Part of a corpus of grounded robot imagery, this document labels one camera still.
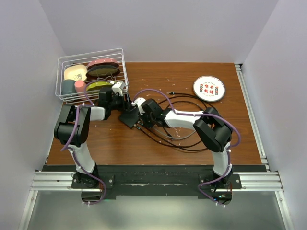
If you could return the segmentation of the black network switch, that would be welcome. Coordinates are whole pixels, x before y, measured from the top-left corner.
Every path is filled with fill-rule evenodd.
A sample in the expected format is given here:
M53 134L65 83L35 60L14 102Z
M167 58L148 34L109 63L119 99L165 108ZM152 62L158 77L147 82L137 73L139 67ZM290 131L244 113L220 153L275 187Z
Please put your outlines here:
M125 124L127 127L132 129L134 125L139 121L139 110L138 108L134 108L130 111L124 111L121 113L121 115L118 117L118 119Z

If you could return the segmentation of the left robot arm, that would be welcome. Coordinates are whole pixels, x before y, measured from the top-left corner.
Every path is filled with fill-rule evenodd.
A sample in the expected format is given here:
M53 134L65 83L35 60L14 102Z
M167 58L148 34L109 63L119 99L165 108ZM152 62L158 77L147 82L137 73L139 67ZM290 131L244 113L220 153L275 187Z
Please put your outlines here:
M113 110L121 112L118 118L130 128L139 119L139 110L132 106L127 94L101 88L97 101L93 105L63 106L54 128L54 137L63 145L61 150L68 150L75 162L76 181L89 188L103 188L97 164L87 146L90 122L107 120Z

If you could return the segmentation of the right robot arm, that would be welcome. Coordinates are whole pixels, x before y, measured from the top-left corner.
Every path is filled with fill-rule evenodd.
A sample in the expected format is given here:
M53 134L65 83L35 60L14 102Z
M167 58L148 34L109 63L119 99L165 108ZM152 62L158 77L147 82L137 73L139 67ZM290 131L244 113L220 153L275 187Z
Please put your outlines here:
M233 130L216 110L208 108L205 111L184 112L172 108L162 109L155 100L141 97L133 104L138 108L143 122L149 127L156 125L195 131L212 153L214 184L219 188L225 188L230 184L232 164L229 151Z

